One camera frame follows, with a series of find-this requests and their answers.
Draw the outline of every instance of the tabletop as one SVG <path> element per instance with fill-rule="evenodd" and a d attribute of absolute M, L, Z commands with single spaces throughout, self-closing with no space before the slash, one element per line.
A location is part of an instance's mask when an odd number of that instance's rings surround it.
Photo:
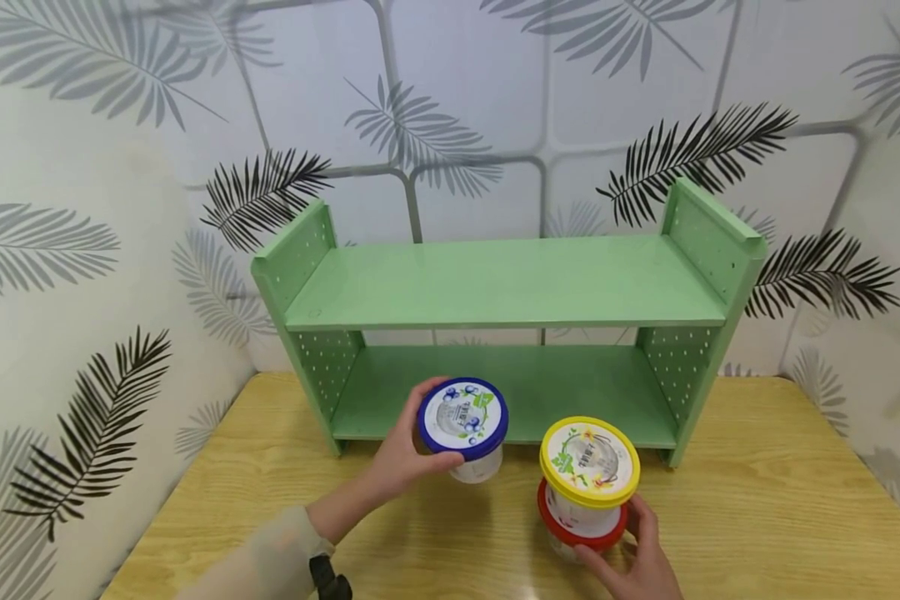
<path fill-rule="evenodd" d="M 374 448 L 332 457 L 296 377 L 256 375 L 102 600 L 172 598 Z M 489 482 L 436 476 L 364 519 L 334 558 L 355 598 L 608 598 L 546 541 L 538 448 L 504 454 Z M 900 600 L 900 511 L 792 382 L 718 378 L 682 466 L 642 462 L 639 492 L 687 600 Z"/>

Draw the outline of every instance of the hand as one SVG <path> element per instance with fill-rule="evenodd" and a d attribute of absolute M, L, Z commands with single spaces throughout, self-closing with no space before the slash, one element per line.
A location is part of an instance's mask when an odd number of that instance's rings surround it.
<path fill-rule="evenodd" d="M 636 538 L 636 557 L 629 573 L 620 573 L 587 546 L 574 551 L 616 600 L 683 600 L 677 575 L 660 547 L 657 514 L 643 498 L 629 501 L 627 531 Z"/>
<path fill-rule="evenodd" d="M 431 377 L 410 391 L 400 417 L 380 444 L 372 465 L 364 473 L 369 481 L 368 485 L 379 494 L 377 499 L 381 503 L 406 492 L 414 481 L 424 475 L 445 473 L 463 465 L 463 455 L 460 452 L 422 455 L 413 446 L 413 429 L 417 427 L 420 403 L 423 403 L 423 397 L 433 387 L 446 380 L 447 377 Z"/>

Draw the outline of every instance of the blue lid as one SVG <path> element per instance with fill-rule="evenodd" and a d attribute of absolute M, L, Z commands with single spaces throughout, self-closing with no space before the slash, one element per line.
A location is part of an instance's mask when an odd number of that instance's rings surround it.
<path fill-rule="evenodd" d="M 417 429 L 431 453 L 461 453 L 468 462 L 497 449 L 508 425 L 500 390 L 475 377 L 444 381 L 427 393 L 417 410 Z"/>

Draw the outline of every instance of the shelf board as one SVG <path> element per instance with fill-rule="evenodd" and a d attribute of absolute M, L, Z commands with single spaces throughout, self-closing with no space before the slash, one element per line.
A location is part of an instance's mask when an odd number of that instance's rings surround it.
<path fill-rule="evenodd" d="M 618 426 L 640 448 L 675 448 L 677 424 L 644 354 L 631 346 L 376 346 L 357 355 L 332 416 L 338 440 L 379 440 L 424 379 L 483 378 L 504 394 L 508 443 L 539 443 L 560 418 Z"/>
<path fill-rule="evenodd" d="M 288 330 L 719 326 L 726 305 L 665 235 L 333 248 Z"/>

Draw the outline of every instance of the upper shelf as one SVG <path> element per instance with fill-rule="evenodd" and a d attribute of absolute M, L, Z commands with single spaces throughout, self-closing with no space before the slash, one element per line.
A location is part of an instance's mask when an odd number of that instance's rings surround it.
<path fill-rule="evenodd" d="M 290 330 L 719 326 L 726 303 L 667 235 L 331 248 Z"/>

